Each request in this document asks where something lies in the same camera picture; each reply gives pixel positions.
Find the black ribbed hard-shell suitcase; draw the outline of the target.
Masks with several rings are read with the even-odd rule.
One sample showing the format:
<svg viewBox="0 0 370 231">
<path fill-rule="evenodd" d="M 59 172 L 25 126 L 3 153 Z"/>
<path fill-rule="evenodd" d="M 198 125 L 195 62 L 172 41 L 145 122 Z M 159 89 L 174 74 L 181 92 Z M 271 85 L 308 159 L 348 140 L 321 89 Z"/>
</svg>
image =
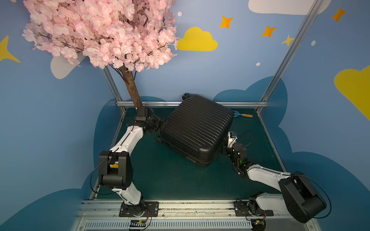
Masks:
<svg viewBox="0 0 370 231">
<path fill-rule="evenodd" d="M 186 93 L 165 119 L 157 141 L 195 165 L 207 167 L 225 144 L 233 118 L 231 109 Z"/>
</svg>

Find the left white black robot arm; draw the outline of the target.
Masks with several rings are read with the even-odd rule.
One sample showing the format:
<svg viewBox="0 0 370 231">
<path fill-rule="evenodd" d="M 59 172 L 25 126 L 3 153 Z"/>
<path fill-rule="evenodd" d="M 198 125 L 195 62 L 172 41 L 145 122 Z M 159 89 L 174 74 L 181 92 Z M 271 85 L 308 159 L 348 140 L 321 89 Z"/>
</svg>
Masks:
<svg viewBox="0 0 370 231">
<path fill-rule="evenodd" d="M 99 185 L 119 195 L 128 206 L 137 206 L 142 201 L 142 194 L 133 182 L 131 154 L 145 133 L 155 133 L 161 124 L 157 116 L 137 116 L 121 139 L 99 156 Z"/>
</svg>

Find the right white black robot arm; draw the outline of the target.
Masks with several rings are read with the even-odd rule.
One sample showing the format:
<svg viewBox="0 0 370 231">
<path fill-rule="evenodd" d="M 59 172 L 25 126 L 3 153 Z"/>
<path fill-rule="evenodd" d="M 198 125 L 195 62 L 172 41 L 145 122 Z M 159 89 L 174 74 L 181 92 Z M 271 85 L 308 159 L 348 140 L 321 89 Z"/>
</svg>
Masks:
<svg viewBox="0 0 370 231">
<path fill-rule="evenodd" d="M 306 223 L 327 208 L 325 199 L 303 173 L 281 172 L 255 164 L 248 160 L 246 149 L 239 142 L 224 146 L 222 153 L 229 156 L 239 176 L 279 191 L 250 197 L 247 208 L 251 216 L 264 216 L 271 210 L 289 213 L 298 222 Z"/>
</svg>

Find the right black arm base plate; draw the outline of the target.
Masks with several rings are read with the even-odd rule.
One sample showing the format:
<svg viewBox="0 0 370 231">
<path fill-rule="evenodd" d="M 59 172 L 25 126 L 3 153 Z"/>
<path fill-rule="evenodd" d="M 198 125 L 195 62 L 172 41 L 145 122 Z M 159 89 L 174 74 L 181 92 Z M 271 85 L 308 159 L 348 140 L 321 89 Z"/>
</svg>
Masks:
<svg viewBox="0 0 370 231">
<path fill-rule="evenodd" d="M 262 210 L 255 201 L 236 200 L 233 202 L 233 205 L 236 217 L 274 216 L 272 210 Z"/>
</svg>

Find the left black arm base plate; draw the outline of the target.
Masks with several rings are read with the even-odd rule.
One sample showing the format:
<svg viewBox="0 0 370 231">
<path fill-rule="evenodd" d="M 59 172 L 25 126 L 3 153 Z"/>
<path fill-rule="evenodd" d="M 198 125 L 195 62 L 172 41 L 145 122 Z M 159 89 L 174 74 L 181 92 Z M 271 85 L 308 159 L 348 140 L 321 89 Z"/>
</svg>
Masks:
<svg viewBox="0 0 370 231">
<path fill-rule="evenodd" d="M 119 217 L 157 217 L 159 202 L 143 201 L 138 205 L 127 205 L 123 202 L 119 209 Z"/>
</svg>

